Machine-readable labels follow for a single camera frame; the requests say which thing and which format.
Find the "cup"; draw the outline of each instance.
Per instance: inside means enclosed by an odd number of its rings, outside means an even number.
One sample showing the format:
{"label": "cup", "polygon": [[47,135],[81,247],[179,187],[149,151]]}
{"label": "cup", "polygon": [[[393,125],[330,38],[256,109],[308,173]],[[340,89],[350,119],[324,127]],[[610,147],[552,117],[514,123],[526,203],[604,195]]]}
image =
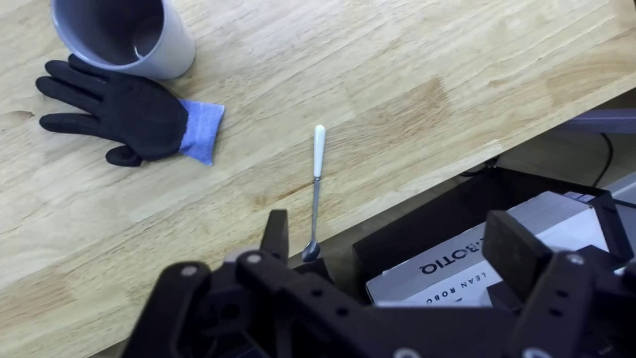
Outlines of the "cup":
{"label": "cup", "polygon": [[171,79],[194,62],[173,0],[51,0],[59,40],[109,71]]}

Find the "wood grain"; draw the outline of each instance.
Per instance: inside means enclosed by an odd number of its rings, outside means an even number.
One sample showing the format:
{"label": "wood grain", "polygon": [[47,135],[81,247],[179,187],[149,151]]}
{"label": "wood grain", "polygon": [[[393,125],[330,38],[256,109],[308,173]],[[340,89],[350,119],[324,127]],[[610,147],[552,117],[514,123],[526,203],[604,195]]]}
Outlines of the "wood grain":
{"label": "wood grain", "polygon": [[328,127],[320,237],[636,83],[630,0],[179,0],[196,64],[167,83],[226,103],[214,167],[105,165],[41,131],[65,58],[47,4],[0,6],[0,356],[87,356],[127,336],[163,266],[256,247],[266,213],[308,239],[312,127]]}

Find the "blue cuff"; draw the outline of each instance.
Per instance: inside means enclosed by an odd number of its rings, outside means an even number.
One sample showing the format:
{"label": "blue cuff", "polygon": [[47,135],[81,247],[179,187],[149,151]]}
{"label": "blue cuff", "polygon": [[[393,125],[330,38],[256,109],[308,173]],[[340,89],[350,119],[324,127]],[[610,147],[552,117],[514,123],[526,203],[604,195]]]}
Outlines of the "blue cuff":
{"label": "blue cuff", "polygon": [[204,165],[212,165],[214,143],[220,121],[224,117],[224,105],[187,99],[183,99],[181,103],[189,113],[187,129],[181,139],[181,153]]}

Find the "cardboard box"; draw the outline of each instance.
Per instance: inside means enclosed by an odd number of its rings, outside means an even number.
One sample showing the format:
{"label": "cardboard box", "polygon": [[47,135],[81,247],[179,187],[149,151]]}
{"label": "cardboard box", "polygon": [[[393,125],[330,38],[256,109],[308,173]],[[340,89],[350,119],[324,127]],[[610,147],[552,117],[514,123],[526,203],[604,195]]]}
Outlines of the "cardboard box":
{"label": "cardboard box", "polygon": [[[542,193],[509,213],[552,250],[594,245],[608,250],[596,211],[556,193]],[[487,286],[501,282],[483,258],[485,225],[383,270],[367,280],[377,306],[491,306]]]}

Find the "screw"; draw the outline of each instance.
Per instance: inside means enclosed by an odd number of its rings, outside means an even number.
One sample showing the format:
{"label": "screw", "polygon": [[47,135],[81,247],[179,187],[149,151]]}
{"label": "screw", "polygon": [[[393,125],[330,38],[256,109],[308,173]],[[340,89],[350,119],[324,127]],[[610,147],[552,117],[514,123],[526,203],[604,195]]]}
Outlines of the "screw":
{"label": "screw", "polygon": [[522,358],[552,358],[552,356],[538,348],[526,348],[522,350]]}
{"label": "screw", "polygon": [[181,276],[194,276],[198,272],[196,266],[183,266]]}
{"label": "screw", "polygon": [[256,264],[256,262],[260,262],[260,260],[262,260],[260,254],[248,254],[248,256],[246,256],[246,262],[248,262],[248,264]]}
{"label": "screw", "polygon": [[419,358],[419,354],[411,348],[399,348],[393,352],[393,358]]}
{"label": "screw", "polygon": [[580,254],[566,254],[564,258],[572,264],[584,264],[584,258]]}

